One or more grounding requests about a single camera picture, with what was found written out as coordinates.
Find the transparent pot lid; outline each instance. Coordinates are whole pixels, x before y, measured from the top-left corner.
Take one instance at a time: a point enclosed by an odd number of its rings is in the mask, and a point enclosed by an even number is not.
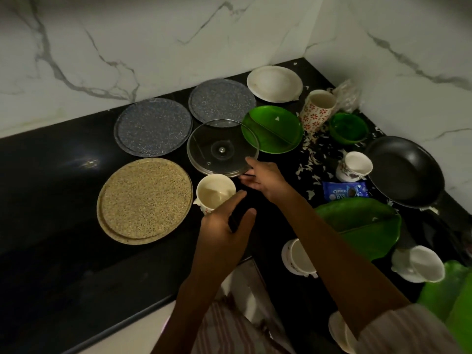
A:
[[[187,155],[199,172],[237,177],[250,169],[246,157],[257,159],[259,141],[235,120],[215,119],[193,131],[187,141]]]

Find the person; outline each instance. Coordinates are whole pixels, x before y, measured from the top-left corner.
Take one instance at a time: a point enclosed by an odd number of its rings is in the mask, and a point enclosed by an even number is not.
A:
[[[285,181],[276,164],[246,161],[252,169],[240,176],[241,183],[261,191],[280,208],[358,339],[358,354],[461,352],[444,324],[424,307],[411,304],[373,264],[357,255]],[[202,219],[190,275],[180,286],[152,354],[284,352],[240,313],[213,301],[240,261],[256,219],[256,210],[250,208],[236,232],[229,228],[229,216],[245,196],[246,191],[237,192]]]

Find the finger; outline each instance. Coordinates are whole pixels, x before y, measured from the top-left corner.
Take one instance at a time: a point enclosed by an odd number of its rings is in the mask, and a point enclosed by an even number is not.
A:
[[[235,209],[236,205],[241,202],[242,199],[246,196],[247,192],[244,190],[239,190],[233,196],[231,196],[228,200],[223,202],[220,206],[218,206],[213,213],[222,214],[226,217],[229,217],[233,210]]]
[[[256,175],[256,171],[254,169],[249,169],[247,172],[244,173],[245,175]]]
[[[252,167],[256,167],[259,164],[259,161],[251,157],[246,157],[246,163],[248,163]]]
[[[241,184],[250,187],[251,189],[257,190],[257,191],[262,191],[263,186],[255,181],[250,181],[250,180],[241,180]]]
[[[239,175],[239,180],[248,180],[248,181],[258,182],[256,177],[252,177],[250,175]]]
[[[249,234],[251,233],[254,222],[256,221],[256,213],[255,208],[250,208],[244,214],[236,231],[236,236],[238,236],[239,239],[244,238],[247,240],[249,238]]]

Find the wall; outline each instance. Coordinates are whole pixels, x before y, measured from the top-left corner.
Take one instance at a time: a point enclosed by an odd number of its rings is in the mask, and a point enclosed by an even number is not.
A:
[[[351,78],[362,111],[439,162],[472,212],[472,0],[323,0],[305,53],[332,83]]]
[[[322,0],[0,0],[0,137],[301,57]]]

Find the blue snack packet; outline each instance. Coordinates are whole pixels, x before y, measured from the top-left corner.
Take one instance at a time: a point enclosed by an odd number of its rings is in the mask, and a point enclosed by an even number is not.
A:
[[[369,197],[367,187],[361,183],[328,183],[323,181],[323,191],[328,202],[343,199],[345,197]]]

